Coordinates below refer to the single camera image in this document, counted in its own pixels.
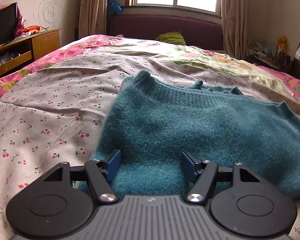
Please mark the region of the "teal fuzzy knit sweater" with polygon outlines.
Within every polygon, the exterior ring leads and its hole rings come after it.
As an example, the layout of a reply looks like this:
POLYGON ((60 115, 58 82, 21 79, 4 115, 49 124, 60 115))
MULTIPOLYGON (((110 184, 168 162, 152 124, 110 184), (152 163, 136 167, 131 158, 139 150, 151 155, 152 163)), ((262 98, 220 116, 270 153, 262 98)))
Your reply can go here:
POLYGON ((95 157, 122 153, 119 194, 183 194, 183 151, 229 167, 240 161, 281 191, 300 196, 300 119, 285 102, 262 102, 236 87, 202 81, 180 88, 142 70, 123 80, 95 157))

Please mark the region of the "cherry print bed sheet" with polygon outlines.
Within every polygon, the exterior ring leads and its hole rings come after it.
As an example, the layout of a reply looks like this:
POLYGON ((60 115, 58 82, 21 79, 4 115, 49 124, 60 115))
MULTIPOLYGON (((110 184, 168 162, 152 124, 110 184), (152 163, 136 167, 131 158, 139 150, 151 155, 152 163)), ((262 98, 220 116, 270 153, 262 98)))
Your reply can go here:
POLYGON ((299 102, 263 85, 153 56, 131 57, 116 49, 100 49, 40 69, 0 99, 0 239, 12 236, 5 217, 8 201, 58 162, 82 165, 88 160, 123 79, 140 70, 179 87, 198 79, 208 86, 236 86, 252 98, 285 101, 300 116, 299 102))

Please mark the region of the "pink floral quilt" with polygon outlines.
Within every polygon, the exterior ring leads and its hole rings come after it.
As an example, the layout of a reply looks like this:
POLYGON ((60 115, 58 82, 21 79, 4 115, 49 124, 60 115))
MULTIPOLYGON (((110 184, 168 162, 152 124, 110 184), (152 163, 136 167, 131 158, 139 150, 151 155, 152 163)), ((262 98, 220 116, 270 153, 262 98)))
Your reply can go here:
POLYGON ((106 35, 92 35, 72 42, 34 61, 20 71, 0 78, 0 98, 19 80, 40 69, 47 68, 71 57, 87 55, 100 49, 116 49, 131 57, 167 59, 181 66, 213 69, 285 94, 300 103, 300 80, 288 74, 257 66, 228 54, 204 50, 194 46, 174 45, 152 40, 135 40, 106 35))

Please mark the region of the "cluttered nightstand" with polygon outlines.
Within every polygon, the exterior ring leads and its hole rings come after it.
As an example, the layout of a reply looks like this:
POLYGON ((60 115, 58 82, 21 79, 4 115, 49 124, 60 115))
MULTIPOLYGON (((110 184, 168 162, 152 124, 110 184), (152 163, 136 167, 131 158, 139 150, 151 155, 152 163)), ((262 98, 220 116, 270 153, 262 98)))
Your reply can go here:
POLYGON ((289 72, 291 68, 291 57, 287 54, 287 36, 278 38, 275 53, 273 53, 272 49, 260 42, 251 43, 248 49, 248 57, 245 59, 247 62, 280 72, 289 72))

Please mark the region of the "green pillow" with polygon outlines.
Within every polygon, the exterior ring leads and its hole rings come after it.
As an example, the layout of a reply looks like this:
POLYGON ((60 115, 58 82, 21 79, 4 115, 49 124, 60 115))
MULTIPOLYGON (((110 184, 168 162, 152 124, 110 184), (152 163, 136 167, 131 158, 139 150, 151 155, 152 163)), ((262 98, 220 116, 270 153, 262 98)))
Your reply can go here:
POLYGON ((165 42, 175 45, 186 45, 185 39, 180 31, 172 31, 164 34, 160 34, 157 38, 157 41, 165 42))

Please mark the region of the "dark red headboard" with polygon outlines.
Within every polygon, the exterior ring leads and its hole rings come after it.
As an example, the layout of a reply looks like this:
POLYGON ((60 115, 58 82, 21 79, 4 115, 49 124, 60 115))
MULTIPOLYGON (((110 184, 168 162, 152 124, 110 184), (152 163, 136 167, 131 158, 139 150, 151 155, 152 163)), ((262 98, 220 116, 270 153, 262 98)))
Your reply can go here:
POLYGON ((207 50, 223 50, 223 30, 218 23, 168 15, 120 14, 113 16, 109 36, 155 40, 159 35, 179 31, 186 45, 207 50))

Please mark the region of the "wooden TV cabinet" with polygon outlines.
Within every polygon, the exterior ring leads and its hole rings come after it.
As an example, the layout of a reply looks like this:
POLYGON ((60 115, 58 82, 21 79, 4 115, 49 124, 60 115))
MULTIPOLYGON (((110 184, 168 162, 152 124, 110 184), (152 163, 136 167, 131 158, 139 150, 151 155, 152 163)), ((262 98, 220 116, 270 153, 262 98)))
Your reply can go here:
POLYGON ((6 53, 17 54, 17 57, 0 65, 0 77, 59 49, 59 31, 59 28, 44 31, 0 46, 0 56, 6 53))

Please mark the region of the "beige left curtain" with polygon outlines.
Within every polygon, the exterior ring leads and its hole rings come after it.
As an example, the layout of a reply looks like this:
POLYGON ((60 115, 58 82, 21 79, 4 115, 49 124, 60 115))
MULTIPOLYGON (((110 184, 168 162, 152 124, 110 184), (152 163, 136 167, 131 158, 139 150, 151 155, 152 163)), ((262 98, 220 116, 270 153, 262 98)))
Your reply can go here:
POLYGON ((108 0, 81 0, 78 36, 83 38, 106 33, 108 0))

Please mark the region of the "beige curtain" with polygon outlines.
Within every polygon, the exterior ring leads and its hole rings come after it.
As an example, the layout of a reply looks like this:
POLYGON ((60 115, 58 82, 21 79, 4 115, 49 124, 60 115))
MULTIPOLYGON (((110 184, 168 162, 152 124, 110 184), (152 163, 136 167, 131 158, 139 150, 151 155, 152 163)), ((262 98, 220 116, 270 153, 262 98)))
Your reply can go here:
POLYGON ((83 38, 106 33, 108 0, 81 0, 78 36, 83 38))
POLYGON ((236 59, 247 55, 248 12, 249 0, 221 0, 224 49, 236 59))

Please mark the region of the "orange red toy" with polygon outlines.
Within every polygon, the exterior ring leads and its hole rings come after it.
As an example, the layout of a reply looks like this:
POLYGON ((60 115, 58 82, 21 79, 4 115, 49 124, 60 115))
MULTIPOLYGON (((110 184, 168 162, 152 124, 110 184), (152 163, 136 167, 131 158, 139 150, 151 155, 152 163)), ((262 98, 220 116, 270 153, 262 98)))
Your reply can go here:
POLYGON ((48 31, 48 29, 48 27, 42 27, 41 25, 32 25, 23 29, 17 29, 15 36, 37 34, 41 31, 48 31))

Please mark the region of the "blue plastic bag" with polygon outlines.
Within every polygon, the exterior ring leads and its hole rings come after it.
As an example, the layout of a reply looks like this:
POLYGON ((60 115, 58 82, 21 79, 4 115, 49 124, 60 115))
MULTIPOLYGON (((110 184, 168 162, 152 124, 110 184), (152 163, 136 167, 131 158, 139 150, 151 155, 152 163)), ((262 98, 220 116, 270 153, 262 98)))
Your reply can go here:
POLYGON ((123 10, 117 0, 107 1, 107 18, 112 18, 113 16, 119 15, 122 12, 123 10))

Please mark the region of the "beige right curtain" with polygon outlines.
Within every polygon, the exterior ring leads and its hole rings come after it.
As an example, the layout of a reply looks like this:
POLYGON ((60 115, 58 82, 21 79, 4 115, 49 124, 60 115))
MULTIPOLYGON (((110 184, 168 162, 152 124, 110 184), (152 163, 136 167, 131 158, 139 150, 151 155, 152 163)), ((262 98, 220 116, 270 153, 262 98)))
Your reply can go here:
POLYGON ((221 0, 224 49, 236 59, 247 55, 248 12, 249 0, 221 0))

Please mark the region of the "black television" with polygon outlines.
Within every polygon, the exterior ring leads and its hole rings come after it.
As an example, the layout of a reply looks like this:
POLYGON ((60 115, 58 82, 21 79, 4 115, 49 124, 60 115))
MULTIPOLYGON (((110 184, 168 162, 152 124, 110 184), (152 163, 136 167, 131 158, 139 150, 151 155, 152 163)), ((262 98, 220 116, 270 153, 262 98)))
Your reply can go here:
POLYGON ((14 40, 17 23, 16 3, 0 10, 0 45, 14 40))

